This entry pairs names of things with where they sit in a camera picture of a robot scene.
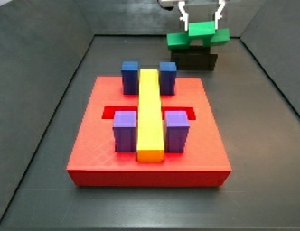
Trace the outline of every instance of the black block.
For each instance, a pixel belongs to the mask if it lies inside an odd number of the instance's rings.
[[[214,70],[218,55],[210,54],[210,48],[191,46],[186,50],[172,50],[170,61],[176,64],[178,70]]]

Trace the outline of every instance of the gray wall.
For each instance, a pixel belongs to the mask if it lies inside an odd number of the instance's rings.
[[[0,218],[92,37],[71,0],[0,6]]]
[[[241,37],[266,0],[231,0],[221,27]],[[95,34],[167,34],[180,30],[180,13],[160,9],[156,0],[75,0]],[[211,20],[215,5],[187,6],[190,21]]]
[[[300,115],[300,0],[267,0],[242,40]]]

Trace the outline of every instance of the toy block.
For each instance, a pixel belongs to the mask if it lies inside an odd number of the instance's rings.
[[[189,119],[184,111],[167,111],[164,117],[166,152],[183,152],[189,133]]]
[[[190,40],[187,32],[167,34],[167,46],[168,50],[187,49],[190,47]]]
[[[115,152],[114,121],[99,116],[106,106],[138,106],[138,96],[123,96],[120,86],[120,77],[98,77],[95,80],[68,158],[67,172],[75,185],[221,186],[231,173],[231,166],[201,79],[176,78],[176,94],[160,97],[162,108],[194,108],[195,120],[190,120],[184,152],[166,152],[163,162],[158,163],[139,163],[135,154]]]
[[[115,152],[135,152],[136,112],[116,111],[114,116]]]
[[[210,47],[191,46],[187,50],[172,50],[170,61],[179,70],[214,70],[218,55],[210,54]]]
[[[139,63],[136,61],[123,61],[120,70],[123,95],[138,94],[138,69]]]
[[[159,62],[159,94],[174,95],[176,66],[174,62]]]
[[[217,29],[214,36],[210,39],[209,46],[221,46],[230,40],[230,30]]]
[[[164,140],[158,71],[155,69],[140,70],[136,134],[136,161],[162,162]]]
[[[215,22],[189,23],[189,40],[211,38],[215,34]]]

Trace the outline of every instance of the red block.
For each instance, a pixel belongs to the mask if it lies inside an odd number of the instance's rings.
[[[67,171],[78,186],[219,186],[231,173],[201,79],[176,78],[175,96],[162,107],[193,108],[184,152],[166,153],[160,163],[139,163],[135,153],[115,152],[112,108],[138,106],[138,96],[122,95],[120,77],[99,77],[74,144]]]

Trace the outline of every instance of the gray floor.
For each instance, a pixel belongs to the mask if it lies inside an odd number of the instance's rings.
[[[163,37],[96,37],[47,130],[1,228],[300,227],[300,120],[239,40],[202,77],[233,173],[218,189],[76,188],[64,171],[98,75],[154,68]]]

